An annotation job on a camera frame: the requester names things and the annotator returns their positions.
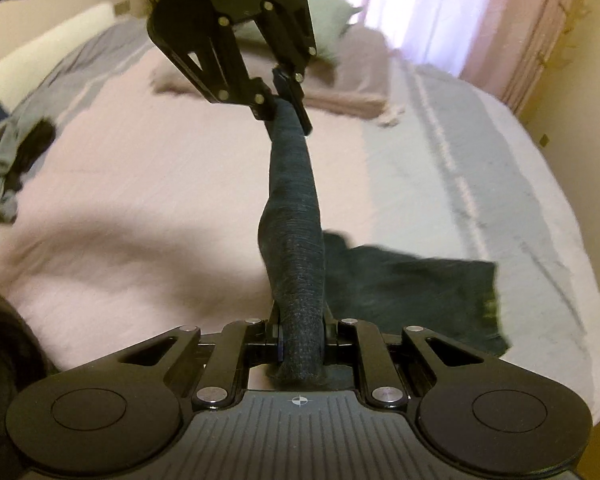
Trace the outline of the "dark blue denim jeans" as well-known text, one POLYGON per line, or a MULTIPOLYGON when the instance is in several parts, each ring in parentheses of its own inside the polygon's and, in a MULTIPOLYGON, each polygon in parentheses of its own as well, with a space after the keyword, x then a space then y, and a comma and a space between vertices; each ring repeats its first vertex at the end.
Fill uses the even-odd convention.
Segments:
POLYGON ((509 348, 498 327, 491 261, 422 258, 383 247, 351 247, 323 230, 306 136, 294 107, 275 99, 268 201, 258 246, 283 331, 274 382, 323 387, 324 313, 375 324, 385 334, 420 325, 491 356, 509 348))

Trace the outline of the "green checked cushion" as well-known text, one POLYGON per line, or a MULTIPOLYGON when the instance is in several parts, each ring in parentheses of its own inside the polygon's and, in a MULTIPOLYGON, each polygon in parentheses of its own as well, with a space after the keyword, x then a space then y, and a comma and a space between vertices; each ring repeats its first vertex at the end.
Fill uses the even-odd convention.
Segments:
MULTIPOLYGON (((360 14, 362 8, 352 6, 347 0, 308 0, 308 3, 315 38, 314 60, 337 66, 340 39, 351 26, 351 18, 360 14)), ((242 50, 258 52, 275 60, 273 51, 253 22, 236 26, 234 33, 242 50)))

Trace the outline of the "pink grey striped bedspread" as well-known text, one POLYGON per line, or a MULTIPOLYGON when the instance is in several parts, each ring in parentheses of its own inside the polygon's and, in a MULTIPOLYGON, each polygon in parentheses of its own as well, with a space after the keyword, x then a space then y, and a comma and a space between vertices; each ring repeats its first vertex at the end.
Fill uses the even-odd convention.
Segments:
MULTIPOLYGON (((155 89, 145 26, 92 37, 35 81, 0 68, 0 104, 57 138, 0 226, 0 292, 73 368, 171 327, 216 332, 271 305, 257 246, 268 135, 249 110, 155 89)), ((393 62, 389 128, 316 110, 308 144, 326 230, 353 245, 498 266, 506 359, 600 419, 600 292, 578 222, 509 109, 393 62)))

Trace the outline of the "dark maroon garment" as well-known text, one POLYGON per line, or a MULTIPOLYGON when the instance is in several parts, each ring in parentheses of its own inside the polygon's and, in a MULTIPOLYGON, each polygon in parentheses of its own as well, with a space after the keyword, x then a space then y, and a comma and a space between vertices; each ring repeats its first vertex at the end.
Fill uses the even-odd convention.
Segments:
POLYGON ((18 192, 22 189, 22 176, 50 148, 56 138, 55 125, 41 119, 27 133, 17 148, 16 157, 5 178, 5 190, 18 192))

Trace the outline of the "white quilted pillow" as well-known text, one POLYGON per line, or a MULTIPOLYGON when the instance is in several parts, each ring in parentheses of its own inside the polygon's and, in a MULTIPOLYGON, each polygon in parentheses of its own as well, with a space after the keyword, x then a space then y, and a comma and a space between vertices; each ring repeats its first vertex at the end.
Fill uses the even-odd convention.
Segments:
POLYGON ((13 110, 69 53, 116 22, 102 2, 44 32, 0 61, 0 104, 13 110))

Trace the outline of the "pink curtain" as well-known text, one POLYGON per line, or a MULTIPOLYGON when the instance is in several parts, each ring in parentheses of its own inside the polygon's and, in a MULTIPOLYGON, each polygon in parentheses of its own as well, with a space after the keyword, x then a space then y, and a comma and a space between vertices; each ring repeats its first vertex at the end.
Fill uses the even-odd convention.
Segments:
POLYGON ((414 64, 492 94, 515 114, 528 104, 577 0, 346 0, 414 64))

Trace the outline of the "grey sweatpants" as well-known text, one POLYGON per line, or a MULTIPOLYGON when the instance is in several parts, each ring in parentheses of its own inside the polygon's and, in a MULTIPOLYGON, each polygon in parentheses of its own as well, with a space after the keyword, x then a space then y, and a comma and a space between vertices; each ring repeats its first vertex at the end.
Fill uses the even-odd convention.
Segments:
POLYGON ((36 125, 31 118, 0 120, 0 222, 12 223, 17 215, 16 192, 7 189, 7 175, 14 168, 18 150, 36 125))

